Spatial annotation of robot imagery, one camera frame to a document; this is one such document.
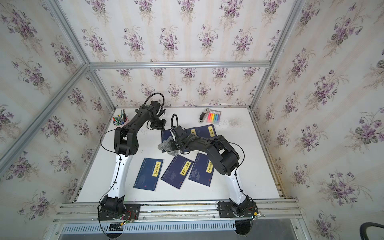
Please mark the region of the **grey striped cleaning cloth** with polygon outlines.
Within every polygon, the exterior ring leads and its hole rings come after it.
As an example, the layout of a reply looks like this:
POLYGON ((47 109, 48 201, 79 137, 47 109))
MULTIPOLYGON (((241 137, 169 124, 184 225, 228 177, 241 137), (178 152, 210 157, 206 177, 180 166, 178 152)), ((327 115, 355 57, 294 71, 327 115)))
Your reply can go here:
POLYGON ((172 150, 172 148, 171 148, 171 141, 173 141, 174 139, 173 139, 173 137, 172 136, 170 136, 170 137, 168 137, 166 140, 164 140, 162 143, 160 143, 159 145, 158 145, 158 149, 161 151, 161 152, 165 152, 165 153, 167 153, 167 154, 169 154, 169 155, 171 155, 171 156, 177 156, 178 155, 178 150, 176 149, 176 150, 172 150))

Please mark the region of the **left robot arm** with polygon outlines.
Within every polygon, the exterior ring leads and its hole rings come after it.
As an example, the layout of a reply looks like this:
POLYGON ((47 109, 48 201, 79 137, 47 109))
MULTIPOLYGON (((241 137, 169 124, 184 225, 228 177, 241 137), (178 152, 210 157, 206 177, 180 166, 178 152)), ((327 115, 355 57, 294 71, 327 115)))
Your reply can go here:
POLYGON ((136 115, 121 127, 114 130, 114 153, 116 154, 116 166, 110 188, 99 201, 100 212, 112 212, 122 215, 126 212, 125 185, 129 166, 134 155, 139 150, 137 134, 142 126, 151 123, 152 130, 163 131, 166 120, 161 119, 165 113, 162 104, 152 101, 149 105, 143 104, 135 110, 136 115))

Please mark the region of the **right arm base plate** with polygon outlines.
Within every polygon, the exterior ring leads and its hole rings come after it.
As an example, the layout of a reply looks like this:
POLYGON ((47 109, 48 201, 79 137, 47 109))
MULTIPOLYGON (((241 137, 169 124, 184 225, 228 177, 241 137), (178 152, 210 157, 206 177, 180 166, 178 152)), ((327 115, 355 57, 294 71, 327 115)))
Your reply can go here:
POLYGON ((217 210, 220 218, 253 218, 259 215, 259 210, 255 202, 245 200, 240 205, 232 201, 217 203, 217 210))

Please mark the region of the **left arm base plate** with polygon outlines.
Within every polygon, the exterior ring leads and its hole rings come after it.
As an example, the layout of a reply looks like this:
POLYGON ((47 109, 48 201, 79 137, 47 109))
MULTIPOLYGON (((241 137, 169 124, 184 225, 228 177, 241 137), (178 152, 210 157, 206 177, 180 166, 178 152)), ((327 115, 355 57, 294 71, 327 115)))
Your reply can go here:
POLYGON ((123 204, 116 209, 112 207, 100 207, 99 221, 137 220, 140 214, 141 204, 123 204))

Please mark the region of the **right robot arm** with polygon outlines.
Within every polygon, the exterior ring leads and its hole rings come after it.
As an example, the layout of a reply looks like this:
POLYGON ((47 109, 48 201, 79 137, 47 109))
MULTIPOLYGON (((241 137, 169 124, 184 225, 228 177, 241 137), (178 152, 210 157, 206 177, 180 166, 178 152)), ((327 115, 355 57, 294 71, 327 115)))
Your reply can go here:
POLYGON ((240 177, 238 175, 238 168, 241 166, 239 162, 240 156, 233 148, 233 144, 228 142, 224 136, 219 135, 213 138, 203 138, 196 135, 188 134, 182 131, 177 134, 172 133, 173 146, 183 153, 184 151, 200 151, 205 153, 215 170, 221 174, 226 175, 229 188, 229 199, 233 207, 238 209, 247 208, 250 204, 250 197, 245 194, 240 177))

